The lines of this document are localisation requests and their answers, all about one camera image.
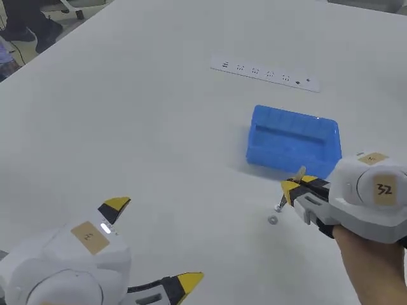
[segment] white plastic casing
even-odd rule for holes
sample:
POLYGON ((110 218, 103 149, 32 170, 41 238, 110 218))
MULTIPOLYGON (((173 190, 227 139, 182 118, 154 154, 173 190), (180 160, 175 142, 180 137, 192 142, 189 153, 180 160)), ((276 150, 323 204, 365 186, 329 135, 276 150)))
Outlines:
POLYGON ((407 169, 390 158, 374 164, 360 161, 370 152, 343 158, 330 176, 329 204, 364 222, 396 226, 407 219, 407 169), (374 201, 375 177, 391 175, 396 180, 396 202, 378 205, 374 201))
POLYGON ((118 304, 126 295, 131 254, 99 211, 24 241, 0 262, 7 305, 118 304), (71 230, 90 222, 109 241, 90 251, 71 230), (106 232, 101 224, 109 227, 106 232))

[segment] outlet socket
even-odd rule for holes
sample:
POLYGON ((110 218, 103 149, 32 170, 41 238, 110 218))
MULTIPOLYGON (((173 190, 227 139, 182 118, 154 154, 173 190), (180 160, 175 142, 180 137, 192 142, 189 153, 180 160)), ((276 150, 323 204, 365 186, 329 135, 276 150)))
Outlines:
POLYGON ((284 69, 260 67, 245 60, 231 57, 212 56, 210 67, 214 70, 260 79, 298 89, 319 92, 319 82, 313 77, 299 73, 288 73, 284 69))

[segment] chair leg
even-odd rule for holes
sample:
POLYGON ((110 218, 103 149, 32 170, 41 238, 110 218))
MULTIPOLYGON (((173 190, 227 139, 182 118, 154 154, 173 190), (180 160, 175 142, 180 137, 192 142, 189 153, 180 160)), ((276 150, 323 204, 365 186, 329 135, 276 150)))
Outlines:
POLYGON ((83 11, 75 11, 75 14, 76 14, 76 18, 77 18, 78 20, 83 20, 83 19, 85 19, 85 16, 83 16, 83 11))

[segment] beige sticker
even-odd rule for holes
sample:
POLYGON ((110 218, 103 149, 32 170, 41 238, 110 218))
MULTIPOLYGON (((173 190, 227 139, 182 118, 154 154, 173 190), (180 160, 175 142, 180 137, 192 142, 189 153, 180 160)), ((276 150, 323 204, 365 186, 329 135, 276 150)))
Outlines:
POLYGON ((373 183, 373 198, 375 204, 397 204, 397 180, 395 175, 377 175, 373 178, 373 183))
POLYGON ((379 152, 373 152, 371 154, 366 155, 365 157, 359 158, 359 161, 366 163, 367 165, 374 165, 387 158, 388 156, 385 156, 384 154, 380 154, 379 152))
POLYGON ((109 240, 88 221, 74 227, 71 232, 92 255, 99 253, 110 244, 109 240))

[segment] blue tray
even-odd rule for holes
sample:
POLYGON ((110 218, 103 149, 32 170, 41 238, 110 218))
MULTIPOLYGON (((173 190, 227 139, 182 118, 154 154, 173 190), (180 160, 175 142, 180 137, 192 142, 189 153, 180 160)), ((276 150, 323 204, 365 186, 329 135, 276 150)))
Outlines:
POLYGON ((289 173, 304 165, 308 175, 324 179, 341 158, 335 121, 262 105, 254 108, 248 163, 289 173))

